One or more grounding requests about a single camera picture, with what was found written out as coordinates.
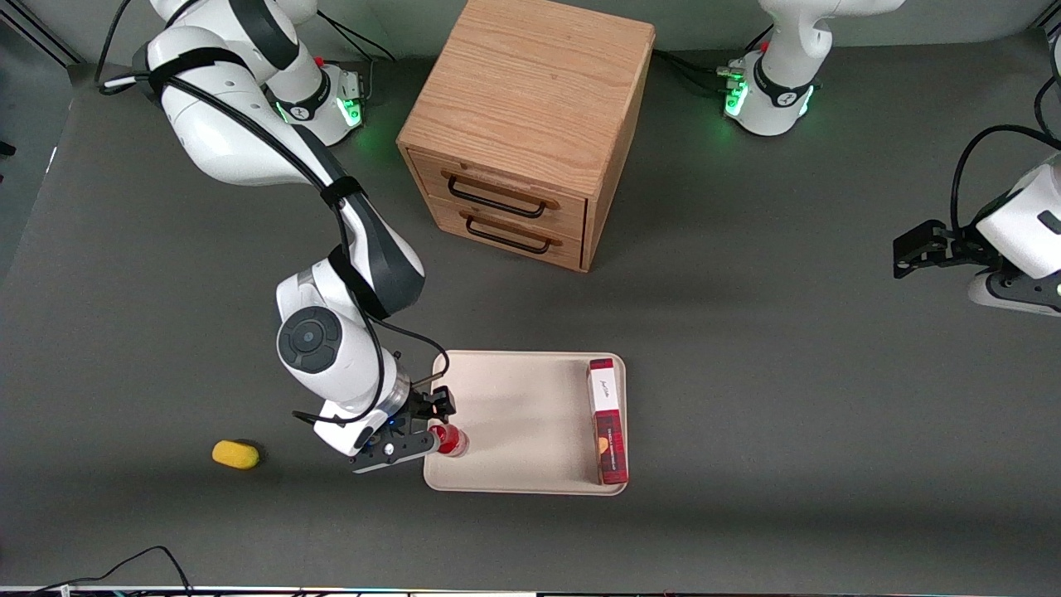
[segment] red box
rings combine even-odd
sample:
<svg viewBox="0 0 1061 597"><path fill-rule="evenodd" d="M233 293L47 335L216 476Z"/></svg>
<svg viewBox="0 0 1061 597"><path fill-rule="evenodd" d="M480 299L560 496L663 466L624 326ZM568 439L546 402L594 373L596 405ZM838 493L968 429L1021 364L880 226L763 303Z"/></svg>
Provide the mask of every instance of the red box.
<svg viewBox="0 0 1061 597"><path fill-rule="evenodd" d="M623 441L614 364L611 359L590 362L588 379L593 404L593 427L596 431L596 452L601 456L597 461L601 482L606 486L625 484L629 481L629 474L626 470L626 444Z"/></svg>

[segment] drawer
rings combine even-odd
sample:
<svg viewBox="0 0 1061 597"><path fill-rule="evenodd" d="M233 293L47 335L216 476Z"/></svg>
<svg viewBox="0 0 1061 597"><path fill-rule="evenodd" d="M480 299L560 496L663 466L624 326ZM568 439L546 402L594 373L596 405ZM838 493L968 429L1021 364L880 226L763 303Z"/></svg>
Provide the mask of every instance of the drawer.
<svg viewBox="0 0 1061 597"><path fill-rule="evenodd" d="M585 199L415 150L408 150L408 155L428 194L474 209L476 217L482 214L517 226L530 225L568 238L582 238Z"/></svg>
<svg viewBox="0 0 1061 597"><path fill-rule="evenodd" d="M445 231L569 269L582 270L580 240L473 213L456 201L437 196L429 196L427 203L435 223Z"/></svg>

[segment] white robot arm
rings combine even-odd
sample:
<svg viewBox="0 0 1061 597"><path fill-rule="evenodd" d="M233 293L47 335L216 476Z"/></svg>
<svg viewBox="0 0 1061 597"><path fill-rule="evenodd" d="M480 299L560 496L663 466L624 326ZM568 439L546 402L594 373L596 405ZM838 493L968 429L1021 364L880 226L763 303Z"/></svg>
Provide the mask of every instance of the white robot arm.
<svg viewBox="0 0 1061 597"><path fill-rule="evenodd" d="M170 27L146 47L146 78L204 172L236 185L312 183L341 221L340 246L276 291L283 320L277 354L325 400L318 416L300 419L350 457L355 472L436 451L438 437L427 423L454 412L448 391L412 388L366 321L416 302L420 260L316 136L269 109L249 65L230 48L206 29ZM388 442L392 434L402 441Z"/></svg>
<svg viewBox="0 0 1061 597"><path fill-rule="evenodd" d="M316 0L151 0L167 28L197 27L218 35L242 58L258 84L276 95L283 118L309 128L326 145L361 124L356 74L318 65L298 41L295 25L316 14Z"/></svg>
<svg viewBox="0 0 1061 597"><path fill-rule="evenodd" d="M1039 138L1061 148L1061 141L1045 135ZM920 224L892 242L893 276L902 278L926 266L979 264L986 268L973 278L968 291L974 303L1061 317L1059 179L1061 154L1025 174L966 226L955 222L947 228L939 220Z"/></svg>
<svg viewBox="0 0 1061 597"><path fill-rule="evenodd" d="M787 131L806 112L814 76L833 48L825 19L889 13L905 0L759 0L773 18L764 52L752 49L718 69L730 81L726 116L763 136Z"/></svg>

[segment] dark gray tabletop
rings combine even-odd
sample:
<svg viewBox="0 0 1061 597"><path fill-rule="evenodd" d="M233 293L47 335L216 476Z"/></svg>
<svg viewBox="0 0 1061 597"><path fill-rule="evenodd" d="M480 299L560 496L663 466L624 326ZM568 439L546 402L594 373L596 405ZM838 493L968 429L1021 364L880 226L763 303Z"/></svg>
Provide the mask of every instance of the dark gray tabletop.
<svg viewBox="0 0 1061 597"><path fill-rule="evenodd" d="M1058 592L1059 322L973 305L973 267L890 271L891 239L945 215L969 138L1032 122L1041 33L837 50L776 139L654 62L588 275L434 226L394 144L429 68L380 64L367 126L336 148L427 266L395 321L452 349L622 355L627 491L350 474L289 416L319 400L273 349L275 284L331 249L327 209L309 187L211 180L145 100L82 91L0 298L0 584L163 543L198 584ZM1047 155L1006 135L978 151L967 214ZM223 469L223 438L269 461ZM115 581L175 578L159 559Z"/></svg>

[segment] beige plastic tray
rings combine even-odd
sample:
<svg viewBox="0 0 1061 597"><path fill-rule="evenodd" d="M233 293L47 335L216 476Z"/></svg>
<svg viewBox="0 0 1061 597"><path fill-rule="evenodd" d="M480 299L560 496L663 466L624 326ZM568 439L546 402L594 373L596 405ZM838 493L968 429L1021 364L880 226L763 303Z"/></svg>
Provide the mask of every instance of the beige plastic tray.
<svg viewBox="0 0 1061 597"><path fill-rule="evenodd" d="M597 482L589 363L615 363L619 408L626 432L626 366L609 353L506 353L450 351L450 371L434 387L449 386L468 435L459 458L433 454L423 480L438 491L618 495L626 484ZM435 361L435 372L442 359Z"/></svg>

